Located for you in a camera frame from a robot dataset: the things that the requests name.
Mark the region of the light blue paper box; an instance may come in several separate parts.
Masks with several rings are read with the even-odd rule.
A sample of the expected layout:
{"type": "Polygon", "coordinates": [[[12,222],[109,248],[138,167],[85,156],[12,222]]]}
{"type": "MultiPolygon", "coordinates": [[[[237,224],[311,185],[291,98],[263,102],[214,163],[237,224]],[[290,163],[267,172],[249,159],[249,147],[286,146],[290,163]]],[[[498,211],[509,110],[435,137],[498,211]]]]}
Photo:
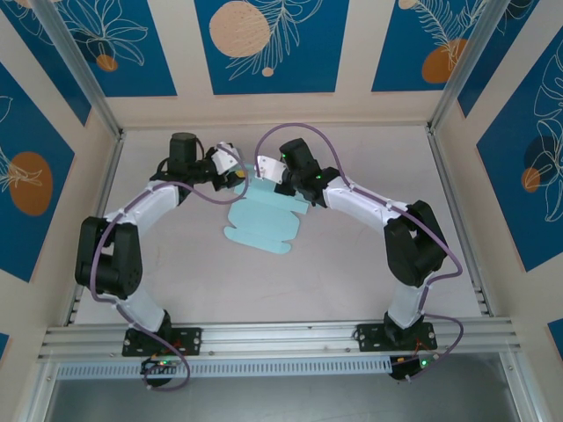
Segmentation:
{"type": "Polygon", "coordinates": [[[246,166],[249,186],[237,186],[234,193],[244,198],[230,206],[229,225],[224,235],[234,243],[250,246],[274,254],[286,254],[290,242],[298,234],[299,215],[306,214],[310,204],[301,194],[286,196],[274,191],[275,183],[255,178],[251,164],[246,166]]]}

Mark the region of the aluminium frame post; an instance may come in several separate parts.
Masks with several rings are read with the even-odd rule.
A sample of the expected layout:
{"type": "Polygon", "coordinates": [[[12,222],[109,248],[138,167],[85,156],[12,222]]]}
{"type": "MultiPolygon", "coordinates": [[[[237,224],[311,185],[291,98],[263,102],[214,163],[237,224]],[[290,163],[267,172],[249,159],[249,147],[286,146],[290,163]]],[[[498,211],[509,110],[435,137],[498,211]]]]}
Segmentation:
{"type": "Polygon", "coordinates": [[[450,79],[446,83],[437,106],[428,121],[427,132],[430,135],[436,134],[437,129],[445,121],[450,108],[457,101],[459,93],[474,70],[510,1],[488,0],[486,2],[483,15],[475,25],[472,35],[468,39],[463,53],[453,69],[450,79]]]}
{"type": "Polygon", "coordinates": [[[76,80],[81,91],[87,97],[108,132],[115,141],[122,135],[120,123],[115,118],[106,96],[84,59],[69,29],[50,0],[29,0],[33,12],[40,21],[55,49],[65,62],[66,67],[76,80]]]}

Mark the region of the black base plate right arm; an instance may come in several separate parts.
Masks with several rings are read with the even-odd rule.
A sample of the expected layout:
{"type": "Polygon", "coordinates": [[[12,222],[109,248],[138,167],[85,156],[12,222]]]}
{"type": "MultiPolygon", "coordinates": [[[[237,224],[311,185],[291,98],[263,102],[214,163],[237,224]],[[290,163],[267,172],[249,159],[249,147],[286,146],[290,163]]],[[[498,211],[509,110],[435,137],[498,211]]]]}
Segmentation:
{"type": "Polygon", "coordinates": [[[437,349],[434,326],[429,322],[416,324],[405,330],[389,324],[358,324],[354,338],[361,352],[414,352],[437,349]]]}

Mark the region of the aluminium side rail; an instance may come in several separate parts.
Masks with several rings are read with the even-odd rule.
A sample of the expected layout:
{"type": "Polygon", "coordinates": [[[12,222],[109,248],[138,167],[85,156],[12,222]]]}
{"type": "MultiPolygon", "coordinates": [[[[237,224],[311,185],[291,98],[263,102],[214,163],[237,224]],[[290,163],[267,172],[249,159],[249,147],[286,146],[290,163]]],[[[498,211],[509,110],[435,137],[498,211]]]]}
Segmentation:
{"type": "Polygon", "coordinates": [[[87,293],[90,292],[90,271],[93,268],[93,260],[96,250],[99,250],[99,240],[102,237],[104,229],[108,226],[108,222],[104,219],[104,215],[113,186],[115,173],[121,158],[125,137],[126,132],[121,130],[119,137],[113,146],[108,164],[101,179],[101,191],[96,202],[96,207],[94,208],[93,214],[86,217],[80,226],[76,268],[74,272],[76,285],[70,297],[69,309],[63,319],[63,326],[68,326],[74,323],[77,309],[81,302],[82,293],[84,290],[86,290],[87,293]]]}
{"type": "Polygon", "coordinates": [[[442,182],[446,201],[448,202],[450,214],[457,232],[457,238],[464,257],[465,267],[467,268],[474,292],[478,299],[480,312],[485,317],[494,317],[494,309],[491,307],[478,261],[473,252],[472,244],[464,224],[463,213],[457,200],[457,193],[448,165],[445,161],[445,155],[442,153],[441,146],[429,127],[426,128],[426,133],[428,143],[435,160],[436,169],[442,182]]]}

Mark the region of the black base plate left arm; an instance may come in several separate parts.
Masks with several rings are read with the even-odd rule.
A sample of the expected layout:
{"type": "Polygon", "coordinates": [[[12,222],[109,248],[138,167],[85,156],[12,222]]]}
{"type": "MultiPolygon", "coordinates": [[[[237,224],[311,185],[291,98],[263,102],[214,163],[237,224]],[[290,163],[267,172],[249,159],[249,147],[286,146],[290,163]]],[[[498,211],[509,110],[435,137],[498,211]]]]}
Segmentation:
{"type": "MultiPolygon", "coordinates": [[[[173,328],[160,330],[157,335],[176,348],[184,356],[197,356],[201,347],[200,327],[173,328]]],[[[173,355],[173,352],[153,337],[134,328],[127,329],[121,355],[124,357],[150,357],[152,355],[173,355]]]]}

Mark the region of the blue wall panel beige circle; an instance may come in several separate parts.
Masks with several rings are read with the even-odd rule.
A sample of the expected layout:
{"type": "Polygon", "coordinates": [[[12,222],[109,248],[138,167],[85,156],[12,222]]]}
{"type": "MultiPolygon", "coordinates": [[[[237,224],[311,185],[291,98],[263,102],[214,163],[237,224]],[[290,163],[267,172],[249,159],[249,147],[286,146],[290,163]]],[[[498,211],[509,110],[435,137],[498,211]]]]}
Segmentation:
{"type": "Polygon", "coordinates": [[[194,0],[216,96],[333,93],[349,0],[194,0]]]}

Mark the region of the blue floral wall panel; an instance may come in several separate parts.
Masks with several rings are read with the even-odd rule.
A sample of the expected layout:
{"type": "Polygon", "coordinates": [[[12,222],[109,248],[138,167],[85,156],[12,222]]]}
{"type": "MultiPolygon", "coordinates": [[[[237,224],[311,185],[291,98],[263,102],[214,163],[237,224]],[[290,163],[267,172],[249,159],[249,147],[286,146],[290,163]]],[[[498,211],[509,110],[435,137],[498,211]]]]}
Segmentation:
{"type": "Polygon", "coordinates": [[[540,55],[478,151],[525,270],[563,252],[563,38],[540,55]]]}
{"type": "Polygon", "coordinates": [[[396,0],[373,92],[439,91],[489,0],[396,0]]]}
{"type": "Polygon", "coordinates": [[[470,117],[494,78],[519,58],[529,62],[534,50],[555,33],[563,20],[563,0],[511,0],[464,88],[457,97],[461,116],[470,117]]]}
{"type": "Polygon", "coordinates": [[[0,63],[0,270],[32,279],[74,156],[0,63]]]}
{"type": "Polygon", "coordinates": [[[59,0],[55,8],[106,97],[177,95],[148,0],[59,0]]]}
{"type": "Polygon", "coordinates": [[[55,48],[29,0],[0,0],[0,10],[24,41],[80,123],[85,126],[91,103],[55,48]]]}

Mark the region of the aluminium rail beam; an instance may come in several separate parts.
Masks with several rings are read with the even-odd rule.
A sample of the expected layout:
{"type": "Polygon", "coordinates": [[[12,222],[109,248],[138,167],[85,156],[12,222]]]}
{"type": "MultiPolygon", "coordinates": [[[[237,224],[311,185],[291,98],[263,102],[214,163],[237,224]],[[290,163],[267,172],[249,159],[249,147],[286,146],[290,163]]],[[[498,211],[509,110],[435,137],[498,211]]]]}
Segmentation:
{"type": "MultiPolygon", "coordinates": [[[[512,353],[521,350],[508,317],[470,317],[461,320],[464,335],[453,343],[458,325],[433,319],[434,334],[423,340],[437,342],[439,353],[512,353]]],[[[359,355],[360,336],[354,334],[358,321],[323,323],[300,322],[278,324],[203,324],[202,334],[189,343],[183,342],[181,352],[197,351],[199,359],[250,359],[343,357],[359,355]]],[[[91,324],[51,327],[40,347],[40,362],[117,361],[126,345],[122,324],[91,324]]]]}

